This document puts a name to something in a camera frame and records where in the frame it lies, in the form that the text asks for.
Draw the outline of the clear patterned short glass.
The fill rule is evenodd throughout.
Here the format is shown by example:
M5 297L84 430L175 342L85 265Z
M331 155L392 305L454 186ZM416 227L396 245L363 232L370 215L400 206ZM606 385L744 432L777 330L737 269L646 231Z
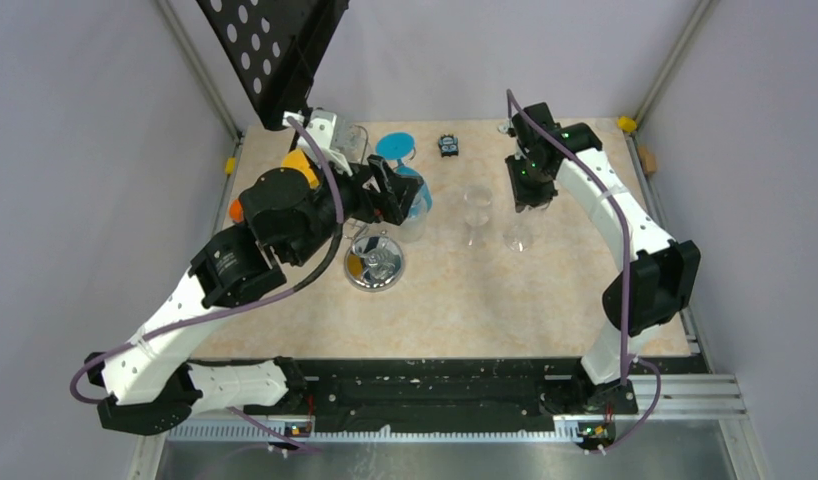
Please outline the clear patterned short glass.
M427 213L426 199L422 195L416 196L406 219L396 229L397 239L405 243L418 241L425 232Z

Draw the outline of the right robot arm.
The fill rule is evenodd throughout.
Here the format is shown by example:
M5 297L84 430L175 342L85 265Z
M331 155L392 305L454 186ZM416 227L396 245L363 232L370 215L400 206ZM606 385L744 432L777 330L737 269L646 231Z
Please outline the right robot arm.
M564 189L599 232L618 269L602 295L606 322L569 380L550 386L543 405L555 414L603 413L632 396L634 360L659 328L688 306L701 253L659 226L629 191L596 133L567 127L544 103L511 101L505 133L516 151L505 160L515 210L547 207Z

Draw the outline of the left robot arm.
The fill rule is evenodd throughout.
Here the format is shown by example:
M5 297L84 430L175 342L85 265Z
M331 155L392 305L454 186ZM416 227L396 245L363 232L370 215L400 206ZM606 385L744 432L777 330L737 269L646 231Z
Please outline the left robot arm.
M231 407L299 410L307 381L288 357L203 362L193 351L227 318L299 293L335 258L346 221L400 225L423 180L376 155L347 170L301 154L261 174L239 214L191 259L164 304L125 344L90 354L82 368L104 389L104 429L152 436L192 416Z

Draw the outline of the clear wine glass front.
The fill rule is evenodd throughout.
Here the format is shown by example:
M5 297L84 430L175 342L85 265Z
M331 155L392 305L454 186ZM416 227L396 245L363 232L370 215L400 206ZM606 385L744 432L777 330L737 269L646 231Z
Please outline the clear wine glass front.
M529 250L535 240L536 223L540 221L549 206L549 203L525 206L517 212L515 219L503 232L502 238L505 246L517 253Z

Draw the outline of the clear smooth wine glass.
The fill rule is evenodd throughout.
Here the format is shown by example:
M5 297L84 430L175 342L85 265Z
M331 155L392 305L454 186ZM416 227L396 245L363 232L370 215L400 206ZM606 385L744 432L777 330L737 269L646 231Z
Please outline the clear smooth wine glass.
M465 189L463 200L464 220L467 225L466 245L471 248L477 247L482 243L491 218L493 195L486 186L469 185Z

